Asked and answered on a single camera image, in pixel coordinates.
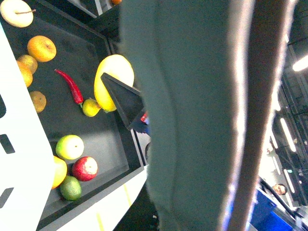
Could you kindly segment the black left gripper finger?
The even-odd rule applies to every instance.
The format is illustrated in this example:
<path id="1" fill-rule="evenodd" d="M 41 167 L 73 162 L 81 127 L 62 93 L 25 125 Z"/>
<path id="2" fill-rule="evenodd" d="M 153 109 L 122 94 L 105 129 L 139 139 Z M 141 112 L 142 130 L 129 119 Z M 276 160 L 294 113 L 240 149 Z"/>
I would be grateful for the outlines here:
<path id="1" fill-rule="evenodd" d="M 134 87 L 103 73 L 101 80 L 111 96 L 116 109 L 128 130 L 144 130 L 141 117 L 145 114 L 141 93 Z"/>

